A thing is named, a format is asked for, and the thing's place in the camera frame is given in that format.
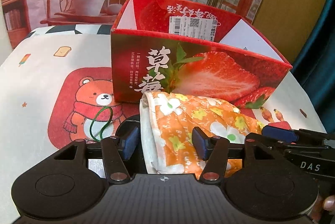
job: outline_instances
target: cartoon bear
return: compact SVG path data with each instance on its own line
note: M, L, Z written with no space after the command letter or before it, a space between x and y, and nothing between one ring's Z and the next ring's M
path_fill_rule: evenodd
M94 80L92 77L82 78L76 93L76 101L71 114L68 116L64 129L70 132L71 140L86 139L92 141L90 126L94 117L105 106L113 110L112 122L103 132L103 138L115 135L116 129L126 118L122 105L114 100L113 83L109 80ZM92 125L92 135L100 140L100 130L110 119L110 109L103 110Z

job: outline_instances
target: strawberry box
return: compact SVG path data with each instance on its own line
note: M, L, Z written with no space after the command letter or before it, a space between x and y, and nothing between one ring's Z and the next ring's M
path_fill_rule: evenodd
M111 49L119 102L160 90L256 109L292 68L241 16L186 0L127 0Z

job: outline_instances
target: red scarf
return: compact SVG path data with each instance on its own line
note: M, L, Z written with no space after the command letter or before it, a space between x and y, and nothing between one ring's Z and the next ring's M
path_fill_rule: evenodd
M88 103L76 101L74 103L74 109L66 119L63 128L71 133L77 133L77 126L73 125L71 119L74 113L81 114L83 117L93 120L97 113L103 108L104 106L93 106ZM113 110L113 117L112 120L119 118L122 114L121 106L111 106ZM95 119L96 121L107 122L111 117L111 111L109 109L103 110L98 117Z

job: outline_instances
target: teal curtain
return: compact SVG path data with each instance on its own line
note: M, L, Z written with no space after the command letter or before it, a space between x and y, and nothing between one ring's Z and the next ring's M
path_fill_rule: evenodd
M326 0L292 73L311 99L327 133L335 133L335 0Z

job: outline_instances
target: green cord loop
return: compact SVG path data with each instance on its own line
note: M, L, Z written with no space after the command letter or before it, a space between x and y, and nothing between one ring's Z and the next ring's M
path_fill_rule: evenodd
M107 123L101 128L100 130L100 134L99 134L99 137L100 137L100 140L98 140L97 138L95 138L93 136L93 133L92 133L92 127L93 127L93 124L94 122L96 121L97 117L99 116L99 114L101 114L101 112L103 112L104 110L106 109L109 109L111 111L111 115L109 117L109 120L107 121ZM89 134L91 135L92 139L96 142L100 142L102 139L103 139L103 131L109 126L109 124L112 122L112 119L113 119L113 109L110 107L110 106L105 106L103 107L98 113L97 115L95 116L95 118L92 120L92 123L91 123L91 126L89 127Z

